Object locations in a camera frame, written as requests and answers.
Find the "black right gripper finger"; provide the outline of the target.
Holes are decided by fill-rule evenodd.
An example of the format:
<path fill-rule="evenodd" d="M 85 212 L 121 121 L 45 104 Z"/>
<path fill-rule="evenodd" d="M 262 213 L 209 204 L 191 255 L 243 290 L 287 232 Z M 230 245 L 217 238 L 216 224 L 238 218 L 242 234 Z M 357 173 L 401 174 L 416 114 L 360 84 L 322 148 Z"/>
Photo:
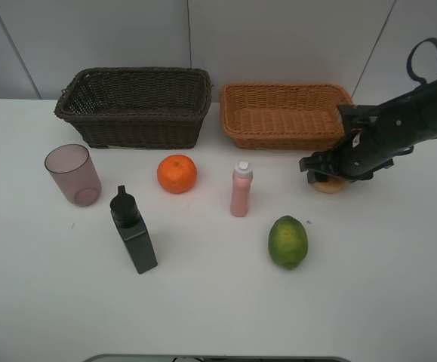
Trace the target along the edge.
<path fill-rule="evenodd" d="M 332 184 L 332 183 L 339 182 L 339 179 L 334 176 L 319 173 L 314 170 L 308 170 L 306 173 L 306 177 L 307 177 L 307 182 L 311 185 L 316 183 Z"/>
<path fill-rule="evenodd" d="M 301 172 L 331 172 L 333 170 L 331 166 L 331 153 L 329 151 L 314 152 L 308 157 L 301 158 L 299 168 Z"/>

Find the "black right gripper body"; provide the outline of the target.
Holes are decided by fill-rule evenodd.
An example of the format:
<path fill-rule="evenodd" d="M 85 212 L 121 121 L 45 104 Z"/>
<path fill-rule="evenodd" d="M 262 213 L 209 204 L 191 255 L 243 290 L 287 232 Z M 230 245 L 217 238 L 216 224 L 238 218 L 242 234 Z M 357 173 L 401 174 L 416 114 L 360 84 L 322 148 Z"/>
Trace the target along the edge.
<path fill-rule="evenodd" d="M 338 107 L 344 137 L 329 150 L 333 175 L 349 182 L 369 180 L 374 172 L 394 165 L 397 156 L 409 155 L 414 146 L 392 146 L 389 126 L 380 123 L 377 106 Z"/>

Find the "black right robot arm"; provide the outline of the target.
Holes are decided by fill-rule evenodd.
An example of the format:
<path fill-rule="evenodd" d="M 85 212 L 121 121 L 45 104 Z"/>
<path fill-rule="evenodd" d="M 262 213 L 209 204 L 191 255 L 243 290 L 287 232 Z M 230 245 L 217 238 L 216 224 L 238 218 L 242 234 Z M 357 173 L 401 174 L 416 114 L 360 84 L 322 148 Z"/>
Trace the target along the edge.
<path fill-rule="evenodd" d="M 423 84 L 378 106 L 337 107 L 344 136 L 329 150 L 313 152 L 299 161 L 310 184 L 332 177 L 353 183 L 409 155 L 414 146 L 437 139 L 437 80 Z"/>

